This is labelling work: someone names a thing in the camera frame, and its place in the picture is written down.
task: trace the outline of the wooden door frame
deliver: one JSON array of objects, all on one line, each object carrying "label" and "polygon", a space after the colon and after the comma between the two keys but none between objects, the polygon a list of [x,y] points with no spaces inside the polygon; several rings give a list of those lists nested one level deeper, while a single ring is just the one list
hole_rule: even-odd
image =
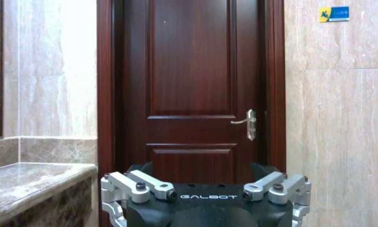
[{"label": "wooden door frame", "polygon": [[[284,55],[283,55],[283,0],[259,0],[263,27],[264,59],[262,71],[266,75],[266,143],[267,163],[284,172]],[[114,36],[120,26],[119,14],[122,0],[97,0],[97,131],[98,131],[98,179],[105,173],[116,170],[115,166],[115,64]],[[101,212],[99,226],[108,226],[107,214]]]}]

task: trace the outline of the marble countertop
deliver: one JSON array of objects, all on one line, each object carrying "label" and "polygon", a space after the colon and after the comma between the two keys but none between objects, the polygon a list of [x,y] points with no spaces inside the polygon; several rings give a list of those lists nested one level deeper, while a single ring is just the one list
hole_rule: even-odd
[{"label": "marble countertop", "polygon": [[97,173],[91,164],[14,163],[0,168],[0,223]]}]

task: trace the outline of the door handle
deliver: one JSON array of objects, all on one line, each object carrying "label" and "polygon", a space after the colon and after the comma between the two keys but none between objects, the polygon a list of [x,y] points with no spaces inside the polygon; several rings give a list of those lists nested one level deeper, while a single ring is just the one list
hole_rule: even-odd
[{"label": "door handle", "polygon": [[250,141],[254,140],[256,132],[256,112],[254,110],[247,110],[246,118],[238,122],[230,122],[231,124],[246,123],[246,136]]}]

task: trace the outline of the bolt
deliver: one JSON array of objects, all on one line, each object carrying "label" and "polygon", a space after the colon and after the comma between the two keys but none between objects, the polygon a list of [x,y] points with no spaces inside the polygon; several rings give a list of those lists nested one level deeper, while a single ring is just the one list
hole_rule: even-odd
[{"label": "bolt", "polygon": [[250,201],[250,199],[251,199],[251,194],[248,194],[248,192],[243,192],[243,193],[242,193],[242,198],[243,198],[244,201]]},{"label": "bolt", "polygon": [[138,191],[144,190],[144,183],[136,182],[136,184],[135,184],[135,189],[136,189]]},{"label": "bolt", "polygon": [[166,200],[167,202],[172,202],[176,199],[176,192],[170,190],[166,194]]},{"label": "bolt", "polygon": [[283,192],[283,185],[280,183],[275,183],[272,185],[272,189],[278,192]]}]

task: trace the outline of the blue sign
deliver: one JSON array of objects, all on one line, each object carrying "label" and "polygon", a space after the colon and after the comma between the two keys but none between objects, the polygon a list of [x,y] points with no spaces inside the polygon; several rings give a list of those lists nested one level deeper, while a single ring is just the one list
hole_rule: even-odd
[{"label": "blue sign", "polygon": [[320,8],[319,16],[320,23],[334,21],[348,21],[350,10],[348,7]]}]

